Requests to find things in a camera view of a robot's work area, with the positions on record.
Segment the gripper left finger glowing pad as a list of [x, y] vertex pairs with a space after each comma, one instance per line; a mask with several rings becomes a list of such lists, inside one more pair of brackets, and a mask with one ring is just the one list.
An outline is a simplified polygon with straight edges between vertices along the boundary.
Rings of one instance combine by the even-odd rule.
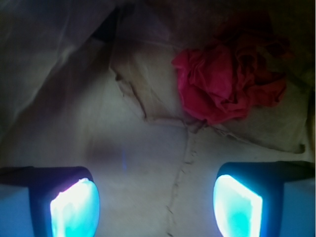
[[2, 237], [92, 237], [99, 218], [99, 192], [85, 167], [0, 170]]

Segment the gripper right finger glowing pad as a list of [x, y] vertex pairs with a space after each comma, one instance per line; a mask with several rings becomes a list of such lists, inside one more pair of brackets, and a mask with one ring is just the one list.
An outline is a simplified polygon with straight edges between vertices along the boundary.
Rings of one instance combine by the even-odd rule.
[[213, 189], [224, 237], [314, 237], [316, 172], [307, 161], [228, 162]]

